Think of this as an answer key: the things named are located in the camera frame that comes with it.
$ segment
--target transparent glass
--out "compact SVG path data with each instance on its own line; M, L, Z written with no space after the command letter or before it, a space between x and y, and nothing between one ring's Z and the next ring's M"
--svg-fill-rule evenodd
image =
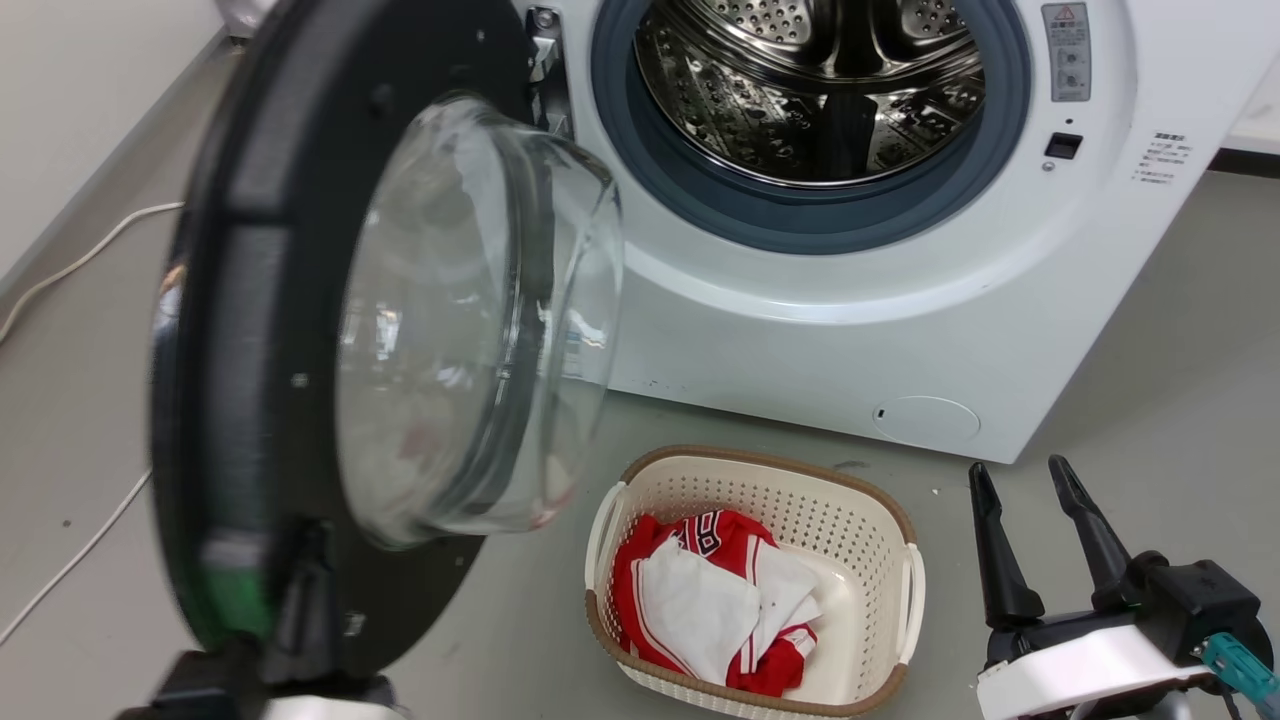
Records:
M547 523L585 468L617 346L617 188L572 142L460 95L374 193L338 345L343 484L378 542Z

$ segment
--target laundry basket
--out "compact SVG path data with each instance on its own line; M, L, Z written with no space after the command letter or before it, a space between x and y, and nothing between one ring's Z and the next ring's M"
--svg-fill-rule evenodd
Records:
M609 592L613 556L641 515L662 523L730 509L759 520L818 577L823 616L804 683L782 698L716 685L640 660L621 644ZM586 619L631 679L739 717L852 717L887 702L906 676L924 614L915 530L884 491L781 457L676 446L627 469L600 503L586 548Z

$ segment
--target red and white clothing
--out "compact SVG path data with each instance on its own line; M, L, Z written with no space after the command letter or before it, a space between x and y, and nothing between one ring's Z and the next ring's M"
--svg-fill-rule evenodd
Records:
M622 646L668 670L778 697L817 646L817 578L755 520L645 515L614 557Z

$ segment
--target gray floor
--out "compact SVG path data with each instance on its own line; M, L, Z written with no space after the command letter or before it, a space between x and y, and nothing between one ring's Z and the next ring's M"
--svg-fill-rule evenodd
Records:
M125 213L182 197L229 69L223 59L196 73L31 278ZM1280 182L1206 177L1023 462L997 469L1009 533L1051 611L1085 607L1089 587L1044 470L1050 452L1071 459L1130 550L1213 557L1265 609L1280 607L1277 200ZM145 220L37 302L0 347L0 624L146 468L150 313L172 229L172 217ZM582 620L580 559L595 502L632 459L685 442L856 468L901 501L922 536L928 615L909 684L879 716L979 716L970 685L986 633L965 460L613 396L572 509L532 536L492 541L440 623L390 670L419 717L712 717L631 684ZM150 502L138 502L0 648L0 717L111 716L142 702L189 644L157 564ZM1202 719L1225 716L1197 705Z

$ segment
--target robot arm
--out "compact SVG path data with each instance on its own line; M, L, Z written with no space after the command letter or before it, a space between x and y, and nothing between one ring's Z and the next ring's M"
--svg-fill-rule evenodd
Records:
M974 534L991 628L977 685L986 720L1189 720L1184 691L1224 688L1240 691L1268 717L1266 698L1280 696L1268 694L1277 688L1257 596L1211 560L1170 566L1157 552L1132 559L1066 459L1055 455L1048 465L1084 548L1093 610L1044 618L1005 536L991 475L974 464Z

